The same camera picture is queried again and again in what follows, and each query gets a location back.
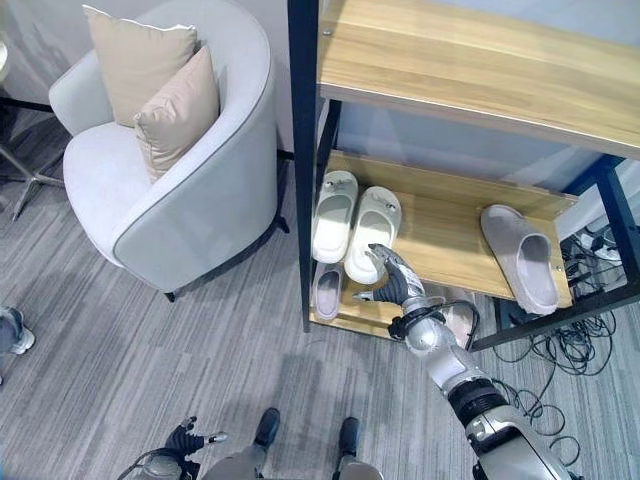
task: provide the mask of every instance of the gray sneaker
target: gray sneaker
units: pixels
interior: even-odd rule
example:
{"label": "gray sneaker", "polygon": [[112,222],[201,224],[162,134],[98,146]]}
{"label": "gray sneaker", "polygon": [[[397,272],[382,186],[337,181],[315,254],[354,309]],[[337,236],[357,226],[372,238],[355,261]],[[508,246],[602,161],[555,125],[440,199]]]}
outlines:
{"label": "gray sneaker", "polygon": [[22,355],[31,347],[33,347],[34,343],[36,343],[36,336],[33,334],[31,330],[23,326],[22,338],[18,341],[18,343],[15,343],[13,347],[11,347],[11,350],[9,350],[9,353],[13,353],[15,355]]}

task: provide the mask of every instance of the wall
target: wall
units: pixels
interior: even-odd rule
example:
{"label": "wall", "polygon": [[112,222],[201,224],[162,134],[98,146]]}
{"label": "wall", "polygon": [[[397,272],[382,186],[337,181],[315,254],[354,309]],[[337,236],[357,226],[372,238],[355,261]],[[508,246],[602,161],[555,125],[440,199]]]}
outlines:
{"label": "wall", "polygon": [[[46,101],[48,86],[91,46],[80,10],[82,0],[5,1],[9,36],[20,52],[14,55],[17,59],[6,89],[15,98]],[[114,15],[135,17],[160,1],[165,0],[93,0],[93,4]],[[286,0],[239,1],[256,15],[271,38],[278,62],[280,145],[292,150]],[[637,0],[443,1],[640,45]],[[557,189],[597,158],[593,152],[566,145],[360,105],[344,106],[339,146],[396,161]]]}
{"label": "wall", "polygon": [[[11,67],[4,89],[13,98],[48,103],[49,86],[92,48],[81,5],[135,18],[167,0],[0,0]],[[286,0],[237,0],[262,24],[274,51],[280,148],[293,150]]]}

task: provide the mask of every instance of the shelf post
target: shelf post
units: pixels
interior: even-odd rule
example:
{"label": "shelf post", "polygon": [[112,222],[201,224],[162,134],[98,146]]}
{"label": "shelf post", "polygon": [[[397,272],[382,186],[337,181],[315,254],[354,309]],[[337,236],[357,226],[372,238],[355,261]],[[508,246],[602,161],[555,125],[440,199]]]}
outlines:
{"label": "shelf post", "polygon": [[302,327],[309,332],[311,222],[315,198],[318,0],[288,0]]}

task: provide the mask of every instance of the armchair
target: armchair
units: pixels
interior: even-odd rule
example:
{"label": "armchair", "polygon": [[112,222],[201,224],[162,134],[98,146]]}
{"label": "armchair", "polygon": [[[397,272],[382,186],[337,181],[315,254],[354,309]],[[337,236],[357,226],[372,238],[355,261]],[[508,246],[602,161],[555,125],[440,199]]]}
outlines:
{"label": "armchair", "polygon": [[63,168],[80,224],[110,262],[172,300],[274,220],[275,72],[264,30],[231,1],[173,0],[137,20],[195,25],[220,90],[220,117],[162,178],[150,182],[134,130],[114,122],[94,51],[49,98],[74,136]]}

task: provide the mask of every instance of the throw pillow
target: throw pillow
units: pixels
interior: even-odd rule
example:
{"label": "throw pillow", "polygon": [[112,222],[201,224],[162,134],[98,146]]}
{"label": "throw pillow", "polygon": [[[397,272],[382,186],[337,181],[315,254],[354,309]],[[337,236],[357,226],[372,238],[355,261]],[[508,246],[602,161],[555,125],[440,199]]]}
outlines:
{"label": "throw pillow", "polygon": [[156,28],[82,8],[115,120],[133,127],[133,115],[193,56],[196,29]]}
{"label": "throw pillow", "polygon": [[208,47],[201,48],[134,116],[151,181],[164,175],[218,118],[218,88]]}

